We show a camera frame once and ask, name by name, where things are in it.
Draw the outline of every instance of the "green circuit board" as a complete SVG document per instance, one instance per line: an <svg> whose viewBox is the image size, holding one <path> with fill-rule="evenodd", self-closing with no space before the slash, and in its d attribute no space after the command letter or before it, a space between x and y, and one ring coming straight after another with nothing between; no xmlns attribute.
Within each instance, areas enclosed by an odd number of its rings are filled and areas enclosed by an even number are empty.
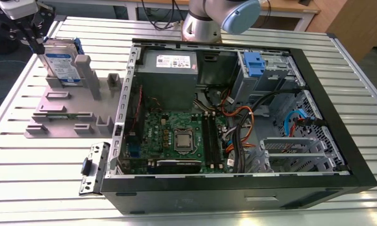
<svg viewBox="0 0 377 226"><path fill-rule="evenodd" d="M202 142L202 114L194 113L146 113L143 122L143 137L139 148L129 146L129 149L139 149L138 159L177 159L201 161L201 173L223 173L225 167L210 168L205 165L205 153ZM214 122L217 129L225 126L225 117L215 116ZM174 150L174 133L185 131L191 133L193 150L181 154ZM218 142L219 156L222 160L221 143ZM131 169L137 174L145 174L145 165L135 162Z"/></svg>

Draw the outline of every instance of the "gray 3d printed holder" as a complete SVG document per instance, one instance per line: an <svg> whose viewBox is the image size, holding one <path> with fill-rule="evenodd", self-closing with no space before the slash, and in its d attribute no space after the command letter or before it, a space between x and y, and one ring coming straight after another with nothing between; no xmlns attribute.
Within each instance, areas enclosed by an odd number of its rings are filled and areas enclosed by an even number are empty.
<svg viewBox="0 0 377 226"><path fill-rule="evenodd" d="M97 78L90 58L75 57L82 86L63 86L46 77L49 86L26 127L26 138L110 138L122 80L110 73Z"/></svg>

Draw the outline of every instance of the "metal table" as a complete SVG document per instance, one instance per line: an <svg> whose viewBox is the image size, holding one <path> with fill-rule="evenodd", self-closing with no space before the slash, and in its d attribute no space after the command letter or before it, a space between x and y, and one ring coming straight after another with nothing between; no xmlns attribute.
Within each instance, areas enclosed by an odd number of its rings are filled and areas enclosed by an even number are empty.
<svg viewBox="0 0 377 226"><path fill-rule="evenodd" d="M50 37L78 37L99 77L125 73L131 37L179 40L147 22L67 17ZM377 90L335 39L321 33L249 30L223 42L303 49L307 60L377 178ZM377 225L377 187L307 210L121 216L102 197L78 197L79 167L103 139L26 139L22 135L45 89L33 55L0 108L0 222L99 225Z"/></svg>

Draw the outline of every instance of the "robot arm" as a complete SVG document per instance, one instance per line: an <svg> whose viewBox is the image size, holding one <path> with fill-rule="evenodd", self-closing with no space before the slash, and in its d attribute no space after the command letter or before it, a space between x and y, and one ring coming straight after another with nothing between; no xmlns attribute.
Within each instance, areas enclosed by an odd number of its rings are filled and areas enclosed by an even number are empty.
<svg viewBox="0 0 377 226"><path fill-rule="evenodd" d="M182 37L198 42L217 42L221 28L229 34L241 34L261 12L258 0L190 0L187 9Z"/></svg>
<svg viewBox="0 0 377 226"><path fill-rule="evenodd" d="M190 0L182 26L182 39L218 42L221 28L241 34L255 22L259 0ZM43 36L54 20L55 10L35 0L0 0L0 33L29 45L32 52L43 54Z"/></svg>
<svg viewBox="0 0 377 226"><path fill-rule="evenodd" d="M43 54L43 36L55 10L35 0L0 0L0 34L21 40L35 54Z"/></svg>

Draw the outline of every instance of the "cpu socket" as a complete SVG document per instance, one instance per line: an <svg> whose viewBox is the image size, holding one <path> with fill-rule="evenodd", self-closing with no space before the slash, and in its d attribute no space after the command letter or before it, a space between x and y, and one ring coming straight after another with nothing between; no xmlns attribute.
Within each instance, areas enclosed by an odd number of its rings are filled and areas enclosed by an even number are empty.
<svg viewBox="0 0 377 226"><path fill-rule="evenodd" d="M193 130L175 129L174 130L174 151L179 154L187 154L193 151Z"/></svg>

